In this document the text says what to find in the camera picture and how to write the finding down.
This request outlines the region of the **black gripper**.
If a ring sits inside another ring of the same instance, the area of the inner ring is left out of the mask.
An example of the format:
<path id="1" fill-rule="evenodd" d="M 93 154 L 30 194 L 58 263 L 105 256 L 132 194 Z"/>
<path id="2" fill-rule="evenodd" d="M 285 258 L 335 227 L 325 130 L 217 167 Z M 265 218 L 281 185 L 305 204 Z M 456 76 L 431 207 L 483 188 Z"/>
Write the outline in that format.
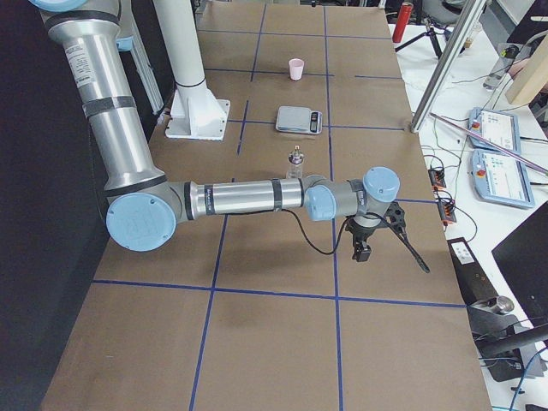
<path id="1" fill-rule="evenodd" d="M 352 216 L 346 224 L 346 230 L 352 234 L 354 252 L 352 259 L 366 262 L 369 260 L 372 249 L 368 239 L 378 227 L 378 219 L 372 214 L 366 216 Z"/>

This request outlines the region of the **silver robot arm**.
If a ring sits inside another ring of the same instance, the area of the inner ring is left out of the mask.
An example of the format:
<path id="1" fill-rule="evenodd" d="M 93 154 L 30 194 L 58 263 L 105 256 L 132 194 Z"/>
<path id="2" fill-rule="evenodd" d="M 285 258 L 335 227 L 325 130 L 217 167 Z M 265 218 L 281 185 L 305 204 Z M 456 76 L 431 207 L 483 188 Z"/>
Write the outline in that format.
<path id="1" fill-rule="evenodd" d="M 126 1 L 39 1 L 49 37 L 65 52 L 82 109 L 96 138 L 108 181 L 106 226 L 120 246 L 136 252 L 161 247 L 179 223 L 202 216 L 293 213 L 313 221 L 343 218 L 353 236 L 353 257 L 368 259 L 368 238 L 390 229 L 403 238 L 404 213 L 396 202 L 397 174 L 385 167 L 336 183 L 322 176 L 199 185 L 171 182 L 152 160 L 116 44 Z"/>

